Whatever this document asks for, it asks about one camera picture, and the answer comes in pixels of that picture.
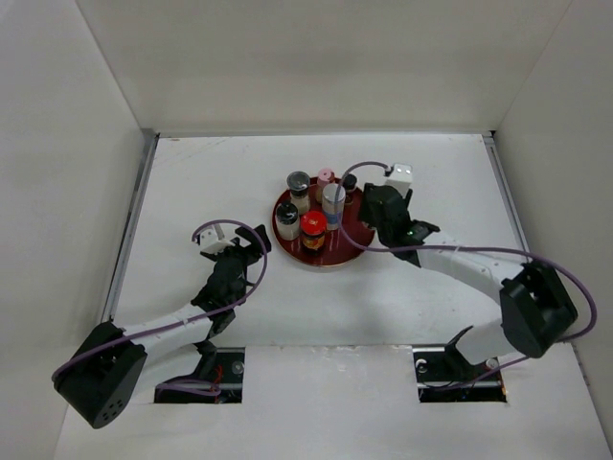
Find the black knob cap salt bottle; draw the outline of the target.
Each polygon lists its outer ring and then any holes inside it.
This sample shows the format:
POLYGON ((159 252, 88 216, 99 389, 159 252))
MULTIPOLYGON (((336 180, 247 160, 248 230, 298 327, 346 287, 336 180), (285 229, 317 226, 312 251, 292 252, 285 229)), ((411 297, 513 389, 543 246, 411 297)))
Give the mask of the black knob cap salt bottle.
POLYGON ((275 210, 275 222, 279 236, 284 241, 294 241, 300 235, 300 215, 291 201, 281 202, 275 210))

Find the clear cap salt grinder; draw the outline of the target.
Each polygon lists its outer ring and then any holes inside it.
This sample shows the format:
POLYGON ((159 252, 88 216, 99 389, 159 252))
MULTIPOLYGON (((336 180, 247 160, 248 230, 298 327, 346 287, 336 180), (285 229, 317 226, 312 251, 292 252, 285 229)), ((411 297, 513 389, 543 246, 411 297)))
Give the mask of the clear cap salt grinder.
POLYGON ((298 210, 300 216, 310 209, 310 177, 306 172, 291 172, 286 178, 286 185, 290 193, 290 201, 298 210))

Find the pink lid spice jar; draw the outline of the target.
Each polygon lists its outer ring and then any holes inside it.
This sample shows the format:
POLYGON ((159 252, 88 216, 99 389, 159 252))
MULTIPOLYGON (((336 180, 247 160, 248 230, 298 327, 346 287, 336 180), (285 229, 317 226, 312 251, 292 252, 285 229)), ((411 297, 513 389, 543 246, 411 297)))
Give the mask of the pink lid spice jar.
POLYGON ((323 168, 317 173, 315 199, 321 204, 323 201, 323 191, 330 184, 335 182, 334 171, 330 168, 323 168))

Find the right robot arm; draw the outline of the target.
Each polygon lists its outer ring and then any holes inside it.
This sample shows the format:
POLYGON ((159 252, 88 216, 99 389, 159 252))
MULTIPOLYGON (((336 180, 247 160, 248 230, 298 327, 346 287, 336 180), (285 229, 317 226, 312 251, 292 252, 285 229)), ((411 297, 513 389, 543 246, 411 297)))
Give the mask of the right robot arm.
POLYGON ((541 358, 578 319, 578 311, 548 263, 502 260, 469 251, 440 227, 410 218, 409 196, 390 185, 365 185, 358 218, 398 259, 476 289, 498 307, 498 317, 468 326, 445 346, 444 368, 466 379, 492 357, 520 353, 541 358))

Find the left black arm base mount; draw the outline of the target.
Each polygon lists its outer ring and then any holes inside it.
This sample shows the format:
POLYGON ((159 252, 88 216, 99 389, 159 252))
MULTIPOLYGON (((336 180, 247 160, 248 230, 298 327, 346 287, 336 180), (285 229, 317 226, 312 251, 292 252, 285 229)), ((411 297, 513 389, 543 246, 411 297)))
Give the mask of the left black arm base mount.
POLYGON ((154 390, 154 402, 158 404, 232 404, 242 403, 245 373, 245 348, 217 348, 206 342, 199 349, 202 358, 193 372, 166 382, 180 389, 154 390))

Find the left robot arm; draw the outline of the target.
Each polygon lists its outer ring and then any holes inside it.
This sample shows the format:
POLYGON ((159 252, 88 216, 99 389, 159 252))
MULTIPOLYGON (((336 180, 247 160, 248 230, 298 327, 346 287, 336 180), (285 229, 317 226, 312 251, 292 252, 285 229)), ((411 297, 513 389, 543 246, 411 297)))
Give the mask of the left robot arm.
POLYGON ((192 235, 214 267, 191 301, 137 325, 102 322, 54 371, 54 389, 91 427, 109 425, 134 394, 149 386, 156 395, 183 393, 209 401, 221 394, 223 374, 216 367, 217 349, 211 340, 259 287, 248 280, 248 269, 266 265, 271 250, 264 225, 237 222, 235 237, 227 240, 224 223, 207 222, 192 235))

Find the tall silver lid jar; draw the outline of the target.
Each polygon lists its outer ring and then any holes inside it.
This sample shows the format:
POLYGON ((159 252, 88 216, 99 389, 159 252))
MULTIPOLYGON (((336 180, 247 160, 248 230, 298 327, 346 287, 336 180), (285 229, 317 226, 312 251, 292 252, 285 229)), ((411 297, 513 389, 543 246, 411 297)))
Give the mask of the tall silver lid jar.
POLYGON ((336 230, 339 227, 345 199, 345 189, 338 183, 330 183, 323 189, 322 212, 326 217, 328 231, 336 230))

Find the red lid chili sauce jar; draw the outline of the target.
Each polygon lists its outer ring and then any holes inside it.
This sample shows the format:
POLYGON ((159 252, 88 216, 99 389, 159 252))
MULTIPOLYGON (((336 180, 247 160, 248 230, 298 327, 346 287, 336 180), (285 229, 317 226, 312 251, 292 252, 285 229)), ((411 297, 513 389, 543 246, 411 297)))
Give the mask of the red lid chili sauce jar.
POLYGON ((327 219, 322 212, 308 211, 300 220, 301 245, 310 253, 320 252, 325 245, 327 219))

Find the small black cap spice bottle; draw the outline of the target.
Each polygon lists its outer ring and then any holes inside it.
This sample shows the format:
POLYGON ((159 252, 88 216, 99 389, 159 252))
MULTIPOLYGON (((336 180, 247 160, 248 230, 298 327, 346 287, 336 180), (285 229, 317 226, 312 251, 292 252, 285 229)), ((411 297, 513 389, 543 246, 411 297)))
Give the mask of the small black cap spice bottle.
POLYGON ((357 188, 357 178, 354 174, 349 173, 342 182, 342 187, 345 191, 344 206, 348 207, 352 205, 353 196, 357 188))

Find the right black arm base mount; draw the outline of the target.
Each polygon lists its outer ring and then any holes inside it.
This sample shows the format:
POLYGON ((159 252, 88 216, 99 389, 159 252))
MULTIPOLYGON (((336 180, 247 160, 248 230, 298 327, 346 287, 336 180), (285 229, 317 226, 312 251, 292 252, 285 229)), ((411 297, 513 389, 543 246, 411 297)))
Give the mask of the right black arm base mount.
POLYGON ((446 344, 416 346, 413 360, 421 403, 505 403, 500 372, 488 372, 498 366, 483 361, 470 364, 457 350, 457 342, 468 328, 446 344))

